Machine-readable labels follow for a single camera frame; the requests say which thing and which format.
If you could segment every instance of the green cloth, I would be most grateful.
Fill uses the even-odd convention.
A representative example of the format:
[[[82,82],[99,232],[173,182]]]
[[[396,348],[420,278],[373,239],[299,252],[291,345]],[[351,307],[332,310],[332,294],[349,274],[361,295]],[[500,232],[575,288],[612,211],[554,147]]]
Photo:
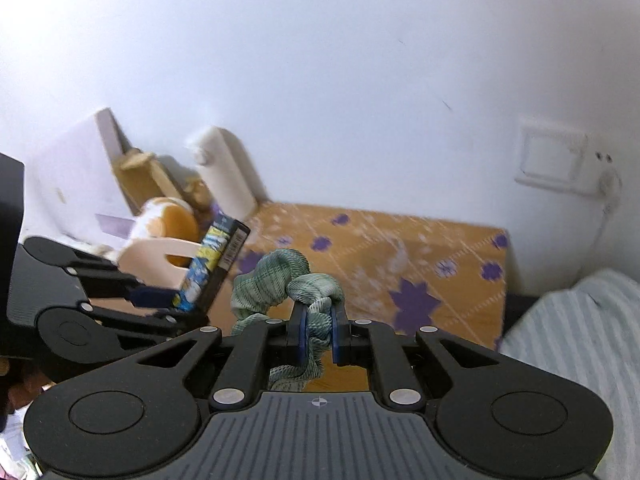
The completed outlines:
[[[231,311],[238,322],[231,334],[239,334],[249,323],[267,319],[269,309],[287,297],[308,305],[306,362],[299,367],[272,368],[269,389],[301,392],[324,371],[320,358],[331,345],[331,306],[344,301],[335,278],[312,274],[304,255],[295,249],[276,249],[262,257],[254,270],[235,278]]]

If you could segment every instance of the white wall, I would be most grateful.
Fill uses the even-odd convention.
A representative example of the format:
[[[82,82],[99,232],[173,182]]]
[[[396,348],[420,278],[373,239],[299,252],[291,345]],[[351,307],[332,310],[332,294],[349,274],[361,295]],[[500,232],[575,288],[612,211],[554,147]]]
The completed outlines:
[[[535,292],[568,284],[598,205],[514,183],[517,119],[610,137],[631,182],[639,57],[640,0],[0,0],[0,151],[110,106],[188,165],[217,124],[274,200],[507,228]],[[625,190],[594,265],[640,262]]]

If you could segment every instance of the white cylinder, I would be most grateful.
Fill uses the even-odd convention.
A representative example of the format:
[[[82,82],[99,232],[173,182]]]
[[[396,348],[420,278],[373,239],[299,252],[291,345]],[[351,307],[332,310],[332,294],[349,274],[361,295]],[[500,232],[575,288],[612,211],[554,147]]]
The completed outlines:
[[[257,203],[222,132],[210,126],[189,137],[185,145],[191,150],[198,173],[223,213],[238,220],[248,218]]]

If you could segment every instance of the black plastic panel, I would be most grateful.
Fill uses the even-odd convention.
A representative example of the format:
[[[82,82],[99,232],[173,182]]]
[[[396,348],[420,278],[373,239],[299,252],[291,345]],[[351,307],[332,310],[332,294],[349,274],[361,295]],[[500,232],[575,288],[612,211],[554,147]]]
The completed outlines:
[[[48,473],[47,480],[60,480]],[[382,408],[370,392],[266,392],[219,413],[197,443],[140,480],[493,480],[447,454],[421,416]],[[588,480],[585,474],[574,480]]]
[[[6,307],[24,212],[24,166],[0,153],[0,317]]]
[[[60,267],[43,264],[18,245],[6,307],[9,321],[35,327],[38,314],[46,308],[75,308],[81,301],[88,299],[80,280]]]

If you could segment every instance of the orange plush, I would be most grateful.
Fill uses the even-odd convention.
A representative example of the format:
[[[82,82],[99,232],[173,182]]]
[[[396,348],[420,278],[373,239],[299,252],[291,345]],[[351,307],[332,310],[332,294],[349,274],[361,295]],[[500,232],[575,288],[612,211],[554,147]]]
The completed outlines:
[[[129,240],[141,238],[179,238],[198,242],[198,224],[193,210],[179,198],[159,197],[147,200],[136,218]],[[183,256],[168,256],[175,266],[185,267],[190,260]]]

